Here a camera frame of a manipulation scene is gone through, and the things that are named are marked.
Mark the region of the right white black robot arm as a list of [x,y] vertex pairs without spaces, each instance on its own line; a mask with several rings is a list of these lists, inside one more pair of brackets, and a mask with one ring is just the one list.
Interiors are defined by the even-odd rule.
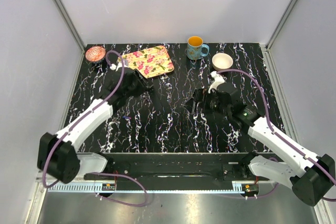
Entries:
[[201,109],[227,117],[235,130],[263,143],[282,160],[277,163],[248,154],[238,168],[241,178],[250,180],[258,176],[273,180],[290,188],[308,206],[315,206],[334,186],[334,159],[309,151],[273,126],[257,108],[242,101],[232,84],[217,82],[208,89],[196,89],[185,107],[190,114]]

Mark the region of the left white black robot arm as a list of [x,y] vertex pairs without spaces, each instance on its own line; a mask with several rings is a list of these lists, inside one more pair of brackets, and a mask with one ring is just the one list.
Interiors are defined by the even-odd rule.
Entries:
[[139,97],[153,85],[138,71],[128,67],[109,70],[100,92],[90,106],[67,127],[40,138],[37,167],[64,184],[77,176],[96,173],[101,179],[112,177],[114,168],[102,154],[78,155],[80,146],[108,118],[125,106],[129,97]]

